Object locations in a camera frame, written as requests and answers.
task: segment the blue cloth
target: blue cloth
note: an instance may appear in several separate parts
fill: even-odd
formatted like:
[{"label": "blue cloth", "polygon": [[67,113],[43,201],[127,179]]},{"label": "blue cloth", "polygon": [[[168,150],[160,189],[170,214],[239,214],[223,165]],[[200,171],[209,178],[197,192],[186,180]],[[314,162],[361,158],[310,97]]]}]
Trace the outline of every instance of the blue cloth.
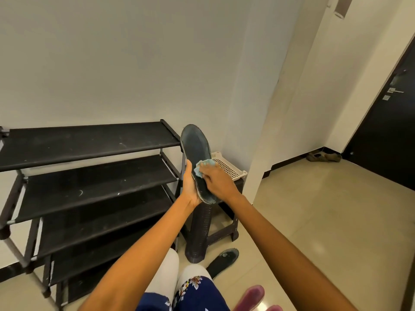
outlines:
[{"label": "blue cloth", "polygon": [[136,311],[230,311],[215,284],[207,277],[195,276],[187,280],[169,298],[145,292]]},{"label": "blue cloth", "polygon": [[215,161],[213,159],[200,160],[196,164],[196,168],[194,169],[196,176],[198,176],[199,178],[202,178],[202,173],[199,171],[199,166],[200,166],[201,163],[205,163],[205,164],[215,166]]}]

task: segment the door lock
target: door lock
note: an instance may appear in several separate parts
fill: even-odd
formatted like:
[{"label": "door lock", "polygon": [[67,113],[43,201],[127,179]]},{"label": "door lock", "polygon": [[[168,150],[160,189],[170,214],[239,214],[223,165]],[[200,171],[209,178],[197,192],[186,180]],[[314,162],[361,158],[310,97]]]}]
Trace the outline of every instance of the door lock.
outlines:
[{"label": "door lock", "polygon": [[389,88],[387,92],[388,93],[405,93],[405,92],[401,92],[399,90],[396,90],[396,88]]}]

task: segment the tiled floor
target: tiled floor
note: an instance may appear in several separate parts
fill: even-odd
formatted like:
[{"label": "tiled floor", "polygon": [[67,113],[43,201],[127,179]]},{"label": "tiled floor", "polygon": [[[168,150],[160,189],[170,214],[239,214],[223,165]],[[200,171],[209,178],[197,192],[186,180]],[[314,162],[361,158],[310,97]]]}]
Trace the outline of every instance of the tiled floor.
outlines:
[{"label": "tiled floor", "polygon": [[[314,262],[359,310],[398,310],[415,251],[415,192],[347,161],[301,160],[275,170],[259,188],[254,206]],[[220,212],[212,229],[226,225]],[[254,242],[240,226],[239,239],[209,247],[207,266],[235,247],[236,263],[216,279],[229,307],[251,285],[266,295],[258,311],[293,305]],[[183,240],[179,250],[183,269]],[[52,310],[26,275],[0,283],[2,310]],[[66,310],[76,310],[81,301]]]}]

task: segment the door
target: door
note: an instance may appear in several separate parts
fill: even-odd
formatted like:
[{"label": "door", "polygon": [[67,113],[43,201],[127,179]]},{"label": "door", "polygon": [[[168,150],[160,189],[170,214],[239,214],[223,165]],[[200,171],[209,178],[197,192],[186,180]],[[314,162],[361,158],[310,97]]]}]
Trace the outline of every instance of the door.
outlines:
[{"label": "door", "polygon": [[415,46],[412,42],[343,157],[415,190]]}]

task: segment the white pants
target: white pants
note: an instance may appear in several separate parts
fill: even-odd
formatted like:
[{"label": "white pants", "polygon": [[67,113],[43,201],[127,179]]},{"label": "white pants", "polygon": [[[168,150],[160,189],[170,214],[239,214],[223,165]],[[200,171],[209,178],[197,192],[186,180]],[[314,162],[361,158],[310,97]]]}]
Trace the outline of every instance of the white pants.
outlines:
[{"label": "white pants", "polygon": [[208,271],[199,264],[186,266],[179,276],[179,255],[173,249],[169,249],[146,292],[155,292],[166,296],[172,302],[176,291],[188,279],[195,276],[205,276],[212,280]]}]

